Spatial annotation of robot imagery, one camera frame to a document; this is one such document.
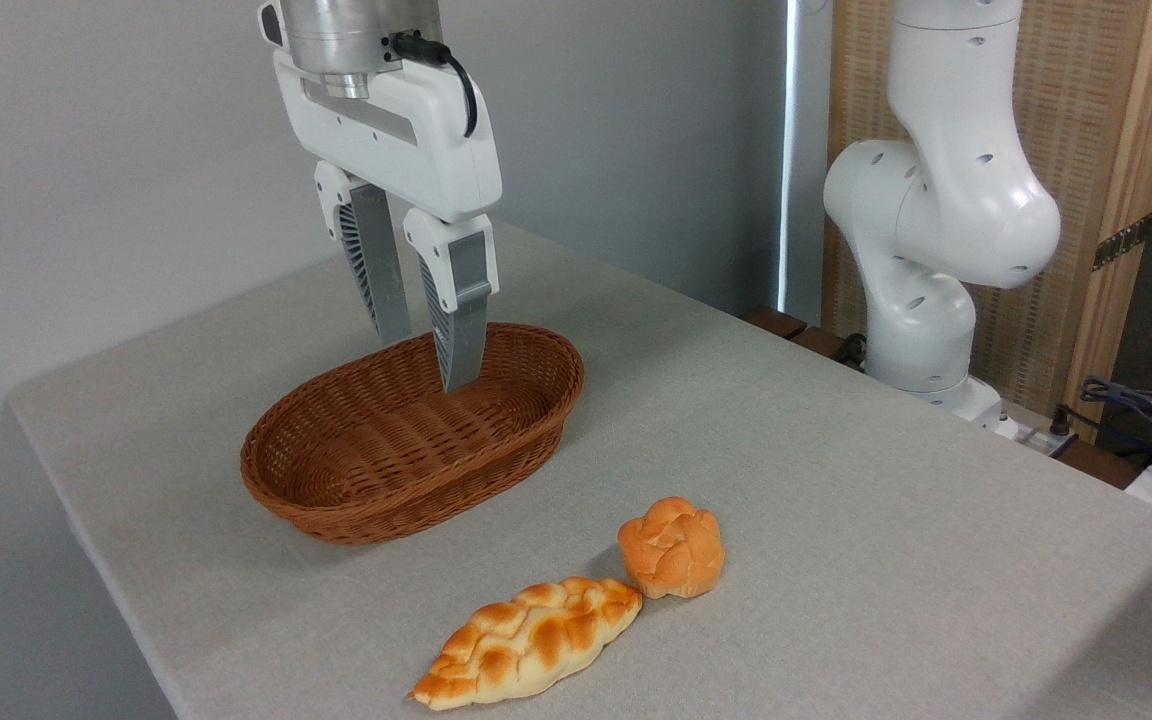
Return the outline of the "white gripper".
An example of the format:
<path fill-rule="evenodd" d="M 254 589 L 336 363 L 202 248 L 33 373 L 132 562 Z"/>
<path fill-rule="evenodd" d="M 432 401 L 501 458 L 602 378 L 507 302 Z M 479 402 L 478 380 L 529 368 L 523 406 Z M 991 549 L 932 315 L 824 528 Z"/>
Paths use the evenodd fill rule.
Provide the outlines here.
<path fill-rule="evenodd" d="M 444 45 L 438 3 L 266 1 L 259 18 L 293 132 L 323 159 L 326 229 L 380 341 L 412 332 L 388 192 L 416 206 L 403 229 L 419 253 L 444 391 L 476 381 L 486 300 L 500 288 L 482 213 L 502 183 L 488 109 Z"/>

